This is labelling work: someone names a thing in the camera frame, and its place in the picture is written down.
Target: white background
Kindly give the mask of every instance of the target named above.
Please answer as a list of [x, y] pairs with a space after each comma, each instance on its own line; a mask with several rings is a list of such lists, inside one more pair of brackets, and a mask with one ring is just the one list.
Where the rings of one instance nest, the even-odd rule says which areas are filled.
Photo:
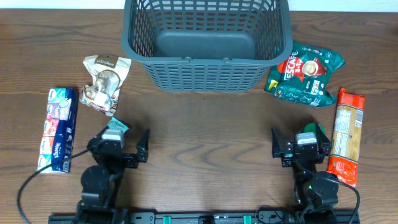
[[[289, 0], [291, 11], [398, 12], [398, 0]], [[123, 9], [124, 0], [0, 0], [0, 8]]]

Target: brown and white packet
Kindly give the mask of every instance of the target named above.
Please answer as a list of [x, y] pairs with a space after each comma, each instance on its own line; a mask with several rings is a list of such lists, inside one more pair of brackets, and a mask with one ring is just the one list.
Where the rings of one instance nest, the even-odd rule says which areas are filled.
[[131, 59], [114, 55], [86, 57], [83, 64], [93, 77], [93, 85], [85, 85], [80, 93], [80, 102], [113, 116], [118, 107], [120, 89], [126, 79]]

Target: gray plastic basket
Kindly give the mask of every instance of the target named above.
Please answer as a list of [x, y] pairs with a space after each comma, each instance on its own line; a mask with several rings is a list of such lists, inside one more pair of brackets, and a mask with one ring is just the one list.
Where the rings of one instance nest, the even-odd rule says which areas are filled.
[[246, 91], [292, 51], [287, 0], [126, 0], [122, 47], [167, 91]]

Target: orange plastic packaging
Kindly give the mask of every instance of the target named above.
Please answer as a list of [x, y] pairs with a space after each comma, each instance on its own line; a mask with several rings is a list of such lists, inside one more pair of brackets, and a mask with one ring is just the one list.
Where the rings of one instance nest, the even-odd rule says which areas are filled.
[[365, 96], [340, 90], [328, 172], [353, 187], [357, 180], [364, 108]]

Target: wooden table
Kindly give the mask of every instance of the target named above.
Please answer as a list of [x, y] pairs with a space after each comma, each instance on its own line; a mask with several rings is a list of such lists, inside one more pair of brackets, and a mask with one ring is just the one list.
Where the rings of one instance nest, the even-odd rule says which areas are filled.
[[[56, 86], [91, 83], [82, 64], [89, 55], [126, 56], [119, 10], [0, 11], [0, 222], [21, 223], [16, 195], [35, 171], [47, 93]], [[367, 97], [357, 189], [362, 223], [398, 222], [398, 23], [397, 14], [292, 12], [297, 42], [333, 49], [346, 65], [328, 90], [341, 86]], [[243, 94], [166, 93], [134, 62], [116, 117], [151, 127], [149, 160], [126, 172], [118, 205], [160, 212], [255, 210], [293, 202], [292, 170], [271, 156], [271, 127], [293, 133], [318, 121], [329, 137], [336, 106], [311, 108], [264, 92], [267, 76]], [[109, 120], [79, 105], [76, 154]], [[318, 166], [325, 170], [328, 159]], [[34, 223], [53, 212], [74, 212], [81, 173], [95, 164], [88, 155], [72, 161], [70, 174], [40, 175], [22, 204]], [[341, 188], [340, 208], [353, 208], [354, 193]]]

